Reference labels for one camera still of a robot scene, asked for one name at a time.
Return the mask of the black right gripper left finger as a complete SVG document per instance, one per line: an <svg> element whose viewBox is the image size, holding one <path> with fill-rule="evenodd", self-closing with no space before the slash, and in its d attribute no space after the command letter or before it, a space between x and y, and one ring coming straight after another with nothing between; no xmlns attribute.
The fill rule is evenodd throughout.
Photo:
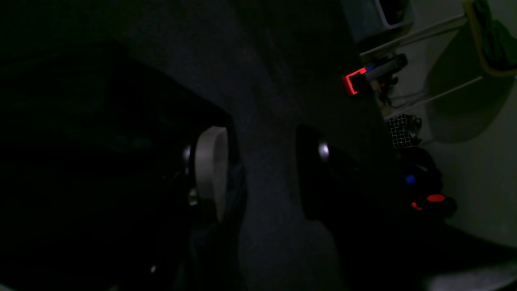
<svg viewBox="0 0 517 291"><path fill-rule="evenodd" d="M1 289L175 291L231 117L113 43L1 58Z"/></svg>

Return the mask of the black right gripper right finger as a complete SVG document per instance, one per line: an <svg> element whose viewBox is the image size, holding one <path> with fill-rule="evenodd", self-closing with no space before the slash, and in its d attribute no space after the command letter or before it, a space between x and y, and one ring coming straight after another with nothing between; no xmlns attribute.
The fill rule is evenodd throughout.
<svg viewBox="0 0 517 291"><path fill-rule="evenodd" d="M303 213L330 232L349 290L515 291L516 249L448 226L454 200L413 194L385 133L350 153L303 124L295 154Z"/></svg>

